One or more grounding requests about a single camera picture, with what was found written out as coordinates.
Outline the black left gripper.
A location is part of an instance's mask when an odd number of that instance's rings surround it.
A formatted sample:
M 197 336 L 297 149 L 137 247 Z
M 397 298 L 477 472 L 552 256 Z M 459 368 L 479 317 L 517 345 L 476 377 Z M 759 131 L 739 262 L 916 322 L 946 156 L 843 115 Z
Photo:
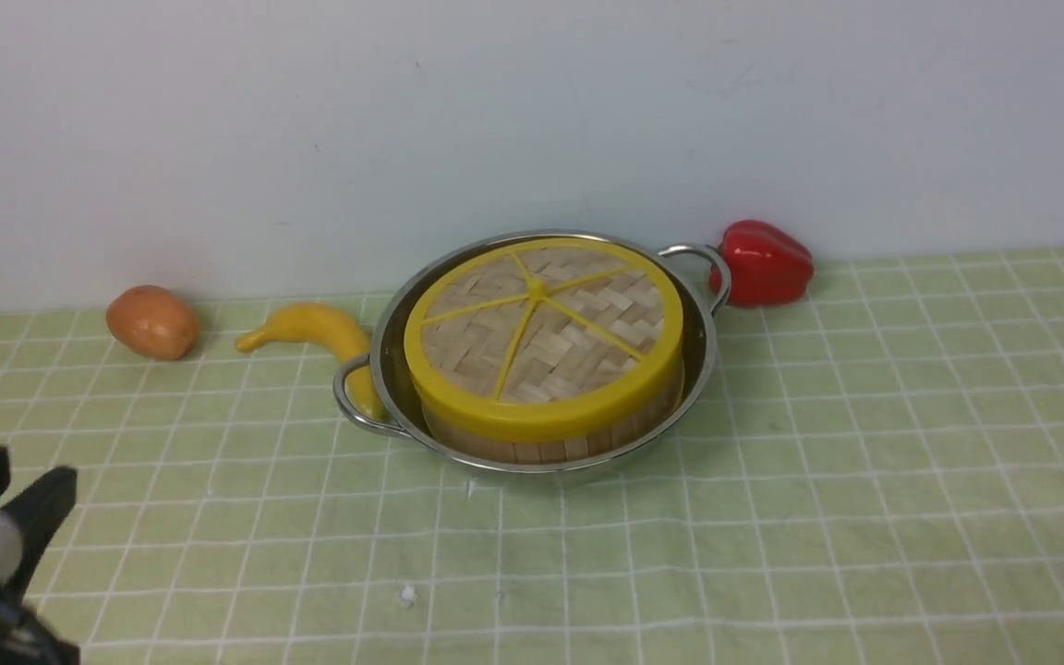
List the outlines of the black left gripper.
M 11 485 L 11 454 L 0 445 L 0 498 Z M 60 465 L 43 473 L 5 502 L 0 513 L 11 517 L 22 536 L 18 569 L 0 588 L 0 664 L 80 664 L 81 652 L 63 641 L 24 602 L 30 581 L 41 556 L 73 510 L 78 497 L 78 471 Z

